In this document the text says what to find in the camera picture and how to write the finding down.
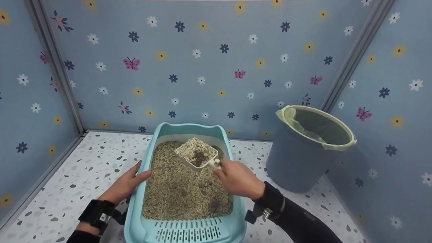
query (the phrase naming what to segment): blue wall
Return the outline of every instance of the blue wall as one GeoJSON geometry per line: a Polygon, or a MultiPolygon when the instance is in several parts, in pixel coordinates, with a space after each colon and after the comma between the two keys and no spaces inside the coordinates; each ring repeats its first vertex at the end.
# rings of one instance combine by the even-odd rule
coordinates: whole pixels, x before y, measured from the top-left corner
{"type": "Polygon", "coordinates": [[[332,111],[358,143],[328,176],[372,242],[432,242],[431,9],[396,0],[332,111]]]}
{"type": "Polygon", "coordinates": [[[1,0],[0,16],[1,221],[76,133],[24,1],[1,0]]]}
{"type": "Polygon", "coordinates": [[[264,140],[279,106],[322,105],[373,7],[365,3],[44,1],[86,129],[195,122],[264,140]]]}

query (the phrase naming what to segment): person's right hand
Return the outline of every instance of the person's right hand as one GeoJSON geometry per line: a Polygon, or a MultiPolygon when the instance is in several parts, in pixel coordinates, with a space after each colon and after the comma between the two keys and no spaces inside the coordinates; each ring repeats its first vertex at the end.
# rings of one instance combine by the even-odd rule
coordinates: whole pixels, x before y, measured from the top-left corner
{"type": "Polygon", "coordinates": [[[227,159],[220,160],[222,169],[215,169],[223,187],[231,194],[252,200],[264,194],[265,184],[244,164],[227,159]]]}

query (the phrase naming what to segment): litter box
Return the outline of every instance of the litter box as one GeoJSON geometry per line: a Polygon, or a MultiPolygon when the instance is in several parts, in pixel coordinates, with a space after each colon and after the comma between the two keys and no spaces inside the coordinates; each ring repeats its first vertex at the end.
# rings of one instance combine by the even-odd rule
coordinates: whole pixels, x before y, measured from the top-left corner
{"type": "MultiPolygon", "coordinates": [[[[158,144],[167,141],[186,142],[197,137],[209,145],[222,149],[232,160],[225,130],[221,126],[199,124],[159,124],[144,154],[139,173],[150,169],[153,151],[158,144]]],[[[246,234],[246,209],[243,199],[233,196],[232,213],[227,216],[188,221],[159,221],[142,215],[146,182],[132,194],[124,225],[127,243],[239,243],[246,234]]]]}

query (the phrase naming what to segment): litter scoop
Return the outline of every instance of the litter scoop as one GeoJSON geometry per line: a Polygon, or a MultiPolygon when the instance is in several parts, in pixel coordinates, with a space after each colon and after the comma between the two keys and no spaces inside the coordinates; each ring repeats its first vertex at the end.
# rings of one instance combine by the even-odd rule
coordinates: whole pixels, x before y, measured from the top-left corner
{"type": "Polygon", "coordinates": [[[206,166],[220,169],[219,152],[202,140],[194,137],[174,150],[180,160],[193,169],[201,171],[206,166]]]}

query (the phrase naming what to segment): terrazzo floor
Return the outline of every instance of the terrazzo floor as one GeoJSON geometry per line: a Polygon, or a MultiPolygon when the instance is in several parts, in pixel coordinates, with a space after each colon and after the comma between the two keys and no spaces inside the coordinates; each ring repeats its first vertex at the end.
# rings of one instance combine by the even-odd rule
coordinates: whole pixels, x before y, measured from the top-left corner
{"type": "MultiPolygon", "coordinates": [[[[90,132],[52,176],[32,203],[0,238],[0,243],[66,242],[78,224],[78,216],[91,199],[102,194],[119,176],[142,159],[152,136],[90,132]]],[[[266,173],[265,163],[271,143],[230,141],[235,160],[246,164],[258,178],[276,185],[266,173]]],[[[367,243],[341,203],[332,193],[326,177],[322,177],[305,194],[281,192],[326,223],[345,243],[367,243]]],[[[245,200],[252,209],[251,200],[245,200]]],[[[127,204],[122,202],[119,210],[127,204]]],[[[101,243],[125,242],[123,226],[114,220],[101,243]]],[[[244,243],[292,243],[287,234],[265,218],[248,224],[244,243]]]]}

